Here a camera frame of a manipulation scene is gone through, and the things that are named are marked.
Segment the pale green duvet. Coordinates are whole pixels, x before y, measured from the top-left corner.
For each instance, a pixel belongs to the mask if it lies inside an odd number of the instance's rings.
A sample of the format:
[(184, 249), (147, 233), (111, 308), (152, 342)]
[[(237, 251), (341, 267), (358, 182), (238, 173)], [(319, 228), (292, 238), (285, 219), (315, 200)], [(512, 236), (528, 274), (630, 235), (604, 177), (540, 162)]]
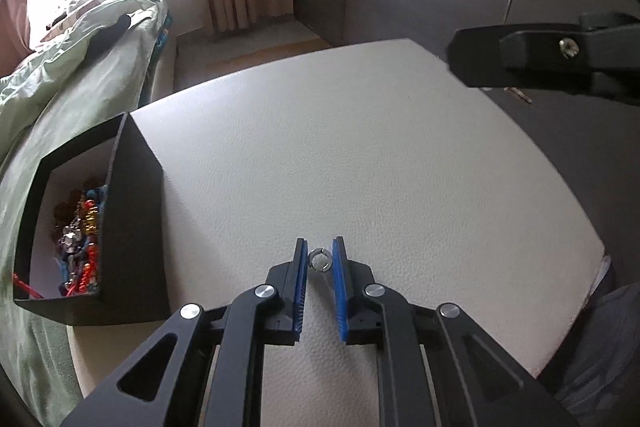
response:
[(30, 54), (11, 75), (1, 78), (1, 154), (33, 124), (44, 106), (85, 63), (92, 37), (122, 14), (166, 18), (164, 0), (104, 0), (82, 14), (71, 28)]

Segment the flattened cardboard on floor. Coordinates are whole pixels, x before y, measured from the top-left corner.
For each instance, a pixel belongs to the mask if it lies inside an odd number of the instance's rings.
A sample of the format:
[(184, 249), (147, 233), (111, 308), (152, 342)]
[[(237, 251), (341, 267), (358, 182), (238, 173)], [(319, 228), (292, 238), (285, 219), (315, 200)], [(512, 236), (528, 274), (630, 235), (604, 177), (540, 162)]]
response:
[(272, 48), (258, 50), (235, 58), (230, 58), (230, 60), (227, 61), (209, 65), (205, 69), (205, 74), (208, 78), (217, 78), (233, 74), (234, 72), (239, 72), (243, 69), (249, 69), (262, 64), (284, 60), (285, 58), (331, 48), (332, 46), (321, 38), (282, 44), (282, 46), (273, 46)]

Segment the black garment on bed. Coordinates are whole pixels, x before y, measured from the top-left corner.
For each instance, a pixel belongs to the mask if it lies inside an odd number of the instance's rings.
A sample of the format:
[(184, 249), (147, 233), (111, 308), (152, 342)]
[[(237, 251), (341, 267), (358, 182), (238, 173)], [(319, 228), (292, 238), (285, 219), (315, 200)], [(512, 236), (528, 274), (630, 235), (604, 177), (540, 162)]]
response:
[(122, 14), (112, 26), (101, 28), (90, 40), (85, 55), (85, 63), (91, 64), (110, 50), (117, 41), (126, 34), (131, 24), (131, 17)]

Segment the green bed sheet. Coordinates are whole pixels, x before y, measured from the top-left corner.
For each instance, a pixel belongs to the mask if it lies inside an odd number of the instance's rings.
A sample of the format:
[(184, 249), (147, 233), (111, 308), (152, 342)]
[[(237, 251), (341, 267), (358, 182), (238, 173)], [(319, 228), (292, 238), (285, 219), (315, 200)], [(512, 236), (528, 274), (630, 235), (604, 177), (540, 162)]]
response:
[[(132, 114), (163, 22), (140, 14), (81, 66), (1, 168), (1, 368), (37, 425), (56, 426), (81, 398), (67, 331), (163, 320), (163, 171)], [(64, 297), (52, 237), (62, 202), (106, 188), (98, 289)]]

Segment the black jewelry box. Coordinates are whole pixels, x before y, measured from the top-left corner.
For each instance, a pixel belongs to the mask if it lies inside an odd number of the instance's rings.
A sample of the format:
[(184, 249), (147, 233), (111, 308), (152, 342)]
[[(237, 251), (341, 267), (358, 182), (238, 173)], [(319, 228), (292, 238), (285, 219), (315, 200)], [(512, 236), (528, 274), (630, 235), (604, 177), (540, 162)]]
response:
[(14, 256), (14, 303), (70, 326), (165, 320), (163, 168), (134, 117), (40, 159)]

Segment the pink left curtain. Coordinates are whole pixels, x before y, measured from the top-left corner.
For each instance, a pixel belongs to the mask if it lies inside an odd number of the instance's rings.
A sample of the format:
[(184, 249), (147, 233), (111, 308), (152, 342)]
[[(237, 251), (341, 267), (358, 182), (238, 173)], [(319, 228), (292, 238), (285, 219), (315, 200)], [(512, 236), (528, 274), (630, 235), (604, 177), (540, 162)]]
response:
[(11, 75), (24, 58), (32, 54), (28, 0), (1, 0), (0, 75)]

